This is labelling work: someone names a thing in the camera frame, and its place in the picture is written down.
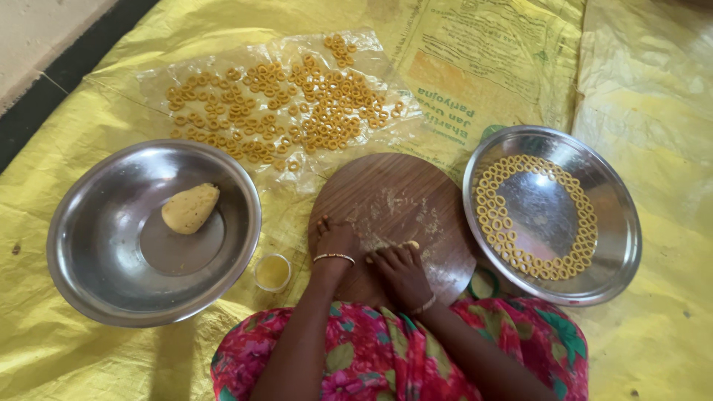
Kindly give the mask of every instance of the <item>hand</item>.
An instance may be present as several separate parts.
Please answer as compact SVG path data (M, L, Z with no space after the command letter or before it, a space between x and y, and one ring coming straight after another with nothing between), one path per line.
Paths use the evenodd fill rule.
M317 231L317 255L341 253L353 258L359 252L359 236L348 221L335 223L329 216L324 215L317 222ZM314 263L312 271L316 276L328 276L331 281L338 283L351 266L352 262L344 258L322 258Z
M405 312L420 308L433 296L426 279L421 255L412 244L408 250L395 246L369 253L381 274L386 278Z

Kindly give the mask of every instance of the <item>small plastic cup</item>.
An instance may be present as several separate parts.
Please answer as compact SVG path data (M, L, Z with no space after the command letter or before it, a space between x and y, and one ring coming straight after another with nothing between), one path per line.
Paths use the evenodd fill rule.
M284 264L287 265L287 277L282 284L279 284L277 287L272 287L276 285L275 276L284 274L277 271L277 269L283 268L281 265L284 266ZM265 291L279 294L284 291L289 283L289 279L292 277L292 265L279 253L270 253L255 263L255 268L252 269L252 277L255 279L255 284L257 284L258 287Z

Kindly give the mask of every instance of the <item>woman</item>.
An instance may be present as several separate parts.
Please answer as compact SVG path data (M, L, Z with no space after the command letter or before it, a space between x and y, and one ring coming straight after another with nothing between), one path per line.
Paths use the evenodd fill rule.
M220 343L211 364L226 400L585 400L584 337L536 299L434 302L418 251L370 253L406 311L333 303L357 254L349 223L324 216L295 308L256 313Z

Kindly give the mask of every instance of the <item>gold bangle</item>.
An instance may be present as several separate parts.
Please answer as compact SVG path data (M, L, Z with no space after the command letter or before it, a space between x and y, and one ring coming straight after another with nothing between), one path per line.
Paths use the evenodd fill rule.
M314 259L312 259L312 262L317 262L319 259L322 258L342 258L342 259L347 259L349 262L352 262L352 266L356 265L357 262L354 262L354 259L350 258L347 255L342 255L341 253L323 253L321 255L318 255Z
M426 312L431 306L434 305L434 303L436 303L436 294L434 294L434 296L432 296L431 299L427 303L424 303L420 308L416 308L409 312L409 315L415 316Z

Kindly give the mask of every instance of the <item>stainless steel plate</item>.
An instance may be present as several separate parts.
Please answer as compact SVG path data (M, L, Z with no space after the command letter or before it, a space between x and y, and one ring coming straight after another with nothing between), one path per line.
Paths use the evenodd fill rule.
M514 270L485 241L473 207L481 171L504 156L527 154L552 161L580 180L598 217L592 265L569 280L542 280ZM564 187L534 173L516 173L500 185L518 233L515 246L542 259L569 252L577 230L574 203ZM473 152L463 179L463 204L471 230L491 262L528 293L567 306L606 302L634 278L641 259L641 226L621 178L594 150L571 136L540 126L504 128Z
M201 183L220 189L198 232L174 233L161 206ZM47 237L48 268L62 296L108 325L151 327L187 318L240 277L260 235L250 177L211 146L139 143L101 161L59 203Z

